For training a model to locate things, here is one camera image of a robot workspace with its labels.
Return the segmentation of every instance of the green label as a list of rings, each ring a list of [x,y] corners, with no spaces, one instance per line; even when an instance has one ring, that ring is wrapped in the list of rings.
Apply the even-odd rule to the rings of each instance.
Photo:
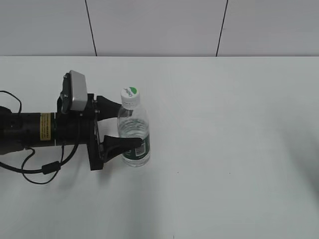
[[[149,153],[149,151],[150,151],[150,135],[148,135],[142,141],[142,145],[140,147],[123,153],[123,156],[130,160],[139,160],[141,158],[144,158]]]
[[[138,90],[134,87],[130,87],[131,91],[133,92],[134,95],[136,95],[136,93],[138,92]]]

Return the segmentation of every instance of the water bottle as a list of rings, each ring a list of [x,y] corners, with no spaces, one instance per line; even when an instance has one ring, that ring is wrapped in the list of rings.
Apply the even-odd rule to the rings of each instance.
[[[139,148],[122,154],[124,162],[132,167],[139,167],[150,159],[149,119],[140,103],[140,92],[134,87],[121,91],[122,107],[118,113],[119,137],[139,137],[143,140]]]

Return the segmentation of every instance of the white bottle cap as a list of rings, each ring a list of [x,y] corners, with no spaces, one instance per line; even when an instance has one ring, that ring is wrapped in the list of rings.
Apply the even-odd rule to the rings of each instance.
[[[140,91],[134,87],[127,87],[121,91],[122,105],[131,110],[140,103]]]

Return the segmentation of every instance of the warning label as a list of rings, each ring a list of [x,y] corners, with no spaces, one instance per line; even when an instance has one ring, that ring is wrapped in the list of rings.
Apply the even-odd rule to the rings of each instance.
[[[51,140],[51,113],[41,113],[40,116],[40,140]]]

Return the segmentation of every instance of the wire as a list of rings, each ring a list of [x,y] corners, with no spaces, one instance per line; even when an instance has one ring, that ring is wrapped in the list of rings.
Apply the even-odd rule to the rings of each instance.
[[[43,183],[39,183],[39,182],[35,182],[35,181],[32,181],[31,179],[27,178],[27,176],[25,175],[24,173],[24,166],[26,164],[26,162],[32,157],[35,155],[35,150],[33,148],[29,148],[29,147],[26,147],[25,149],[29,149],[29,150],[32,150],[32,153],[27,157],[25,158],[25,160],[23,161],[22,165],[21,165],[21,171],[22,171],[22,175],[23,177],[26,179],[26,181],[30,182],[30,183],[33,183],[33,184],[40,184],[40,185],[43,185],[43,184],[48,184],[49,182],[51,182],[55,176],[58,174],[59,170],[57,170],[54,175],[46,182],[43,182]],[[61,160],[60,160],[60,163],[62,162],[63,160],[63,157],[64,157],[64,144],[62,145],[62,155],[61,155]]]
[[[17,100],[19,101],[20,107],[19,107],[18,114],[20,114],[20,113],[21,113],[21,110],[22,110],[22,102],[21,102],[21,100],[19,100],[18,97],[16,97],[14,94],[12,94],[12,93],[10,93],[10,92],[8,92],[8,91],[0,91],[0,93],[8,94],[8,95],[14,97],[15,99],[17,99]],[[78,146],[79,146],[79,143],[80,143],[80,136],[81,136],[81,132],[80,132],[80,131],[81,131],[80,118],[78,118],[77,124],[78,124],[77,137],[76,137],[76,140],[75,140],[75,143],[74,143],[74,146],[73,146],[72,151],[70,152],[69,156],[66,157],[65,160],[63,160],[63,157],[64,157],[64,143],[63,143],[63,145],[62,145],[62,156],[61,156],[61,160],[60,160],[60,166],[66,164],[68,161],[70,161],[70,159],[74,156],[76,150],[78,149]],[[34,181],[32,181],[32,180],[30,180],[30,179],[28,179],[28,178],[26,177],[26,174],[36,174],[36,173],[44,173],[44,172],[43,172],[42,169],[36,169],[36,170],[25,170],[25,169],[24,169],[24,165],[27,163],[27,161],[28,161],[31,157],[33,157],[33,156],[35,155],[35,150],[34,150],[33,148],[31,148],[31,147],[25,147],[25,149],[32,150],[32,153],[31,153],[27,158],[25,158],[25,160],[23,161],[23,163],[22,163],[22,165],[21,165],[21,168],[15,168],[15,167],[12,167],[12,166],[7,165],[7,164],[2,163],[2,162],[0,162],[0,167],[5,168],[5,169],[10,170],[10,171],[13,171],[13,172],[16,172],[16,173],[21,173],[21,174],[23,175],[23,177],[24,177],[27,181],[29,181],[30,183],[34,183],[34,184],[47,184],[47,183],[51,182],[51,181],[55,178],[55,176],[57,175],[57,173],[58,173],[58,171],[59,171],[60,169],[57,170],[57,171],[54,173],[54,175],[52,176],[52,178],[51,178],[49,181],[44,182],[44,183],[34,182]]]
[[[65,160],[61,161],[61,166],[66,164],[68,161],[70,161],[70,159],[74,156],[76,150],[78,149],[79,143],[80,143],[80,133],[81,131],[81,123],[80,123],[80,119],[78,118],[78,135],[76,137],[76,140],[74,142],[74,147],[72,149],[72,151],[70,152],[69,156],[66,157]]]
[[[22,102],[21,102],[21,100],[19,100],[19,98],[18,98],[17,96],[15,96],[14,94],[12,94],[12,93],[10,93],[10,92],[8,92],[8,91],[0,91],[0,93],[8,94],[8,95],[12,96],[13,98],[15,98],[17,101],[19,101],[20,107],[19,107],[18,114],[20,114],[20,113],[21,113],[21,110],[22,110]]]

